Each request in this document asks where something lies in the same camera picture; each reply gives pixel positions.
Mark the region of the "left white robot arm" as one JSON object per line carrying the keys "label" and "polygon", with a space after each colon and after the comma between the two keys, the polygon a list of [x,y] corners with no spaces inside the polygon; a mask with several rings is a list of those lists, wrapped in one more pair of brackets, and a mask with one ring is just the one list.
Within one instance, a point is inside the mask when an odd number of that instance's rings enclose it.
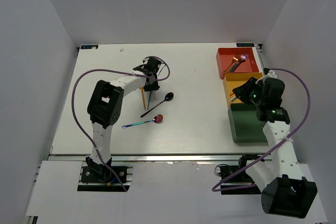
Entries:
{"label": "left white robot arm", "polygon": [[93,168],[93,176],[98,181],[104,182],[111,175],[111,168],[105,164],[111,159],[111,132],[121,115],[123,98],[139,88],[143,88],[145,92],[158,90],[160,86],[157,76],[162,64],[157,57],[147,57],[142,65],[133,68],[132,73],[125,73],[110,82],[97,82],[87,112],[90,115],[95,143],[88,162],[97,164]]}

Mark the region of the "teal chopstick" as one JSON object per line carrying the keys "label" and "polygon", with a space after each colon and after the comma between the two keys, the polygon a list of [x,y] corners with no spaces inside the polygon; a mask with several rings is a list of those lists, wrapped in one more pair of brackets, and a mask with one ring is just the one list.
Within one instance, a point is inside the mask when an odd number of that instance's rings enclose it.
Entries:
{"label": "teal chopstick", "polygon": [[150,91],[150,92],[149,92],[149,95],[148,95],[147,111],[148,111],[149,108],[150,108],[151,96],[152,96],[152,91]]}

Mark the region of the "gold fork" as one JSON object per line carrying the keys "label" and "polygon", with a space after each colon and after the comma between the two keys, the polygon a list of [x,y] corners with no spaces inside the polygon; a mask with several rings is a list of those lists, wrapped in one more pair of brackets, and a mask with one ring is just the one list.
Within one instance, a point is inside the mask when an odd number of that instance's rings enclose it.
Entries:
{"label": "gold fork", "polygon": [[236,54],[236,55],[233,57],[231,64],[224,70],[225,73],[228,72],[228,69],[231,67],[231,65],[232,65],[233,63],[239,61],[239,57],[240,57],[240,55],[241,55],[241,54]]}

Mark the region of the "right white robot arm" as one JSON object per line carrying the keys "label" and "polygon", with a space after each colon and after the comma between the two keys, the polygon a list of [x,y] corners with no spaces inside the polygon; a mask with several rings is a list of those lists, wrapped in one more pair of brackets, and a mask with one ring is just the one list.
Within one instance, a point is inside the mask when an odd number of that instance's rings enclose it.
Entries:
{"label": "right white robot arm", "polygon": [[233,89],[243,103],[254,105],[257,119],[264,122],[262,131],[270,147],[270,170],[262,160],[238,166],[238,177],[251,179],[261,192],[261,205],[267,214],[304,219],[317,195],[317,186],[306,179],[300,169],[290,136],[290,118],[281,105],[285,89],[283,81],[268,77],[251,77]]}

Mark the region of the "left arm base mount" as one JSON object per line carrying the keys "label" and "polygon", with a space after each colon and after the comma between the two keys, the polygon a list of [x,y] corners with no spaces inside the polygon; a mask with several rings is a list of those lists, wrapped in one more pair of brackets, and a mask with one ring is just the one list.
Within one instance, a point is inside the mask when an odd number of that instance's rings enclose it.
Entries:
{"label": "left arm base mount", "polygon": [[130,188],[133,167],[117,165],[112,166],[112,169],[116,172],[117,176],[110,170],[101,175],[88,165],[83,165],[80,171],[77,191],[124,193]]}

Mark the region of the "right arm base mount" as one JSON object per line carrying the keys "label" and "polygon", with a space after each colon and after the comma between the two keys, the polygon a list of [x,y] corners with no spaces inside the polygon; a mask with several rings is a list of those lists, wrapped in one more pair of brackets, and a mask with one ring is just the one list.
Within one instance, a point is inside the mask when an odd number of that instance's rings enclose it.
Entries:
{"label": "right arm base mount", "polygon": [[[254,154],[243,154],[239,159],[237,165],[229,165],[229,164],[219,164],[215,167],[214,173],[219,176],[221,179],[225,179],[229,175],[235,173],[239,169],[245,167],[248,161],[254,161],[259,157],[259,155]],[[221,184],[221,189],[230,188],[230,187],[239,187],[239,186],[249,186],[254,184],[252,178],[246,174],[246,172],[242,172],[237,176],[229,179],[227,182]],[[261,192],[257,186],[251,188],[242,188],[242,189],[234,189],[234,190],[226,190],[221,191],[221,195],[260,195]]]}

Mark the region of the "purple fork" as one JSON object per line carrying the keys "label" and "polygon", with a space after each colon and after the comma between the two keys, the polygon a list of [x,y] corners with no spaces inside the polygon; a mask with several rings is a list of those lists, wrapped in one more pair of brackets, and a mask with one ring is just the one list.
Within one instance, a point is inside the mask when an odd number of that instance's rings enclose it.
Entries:
{"label": "purple fork", "polygon": [[245,62],[248,59],[248,55],[241,54],[239,57],[239,62]]}

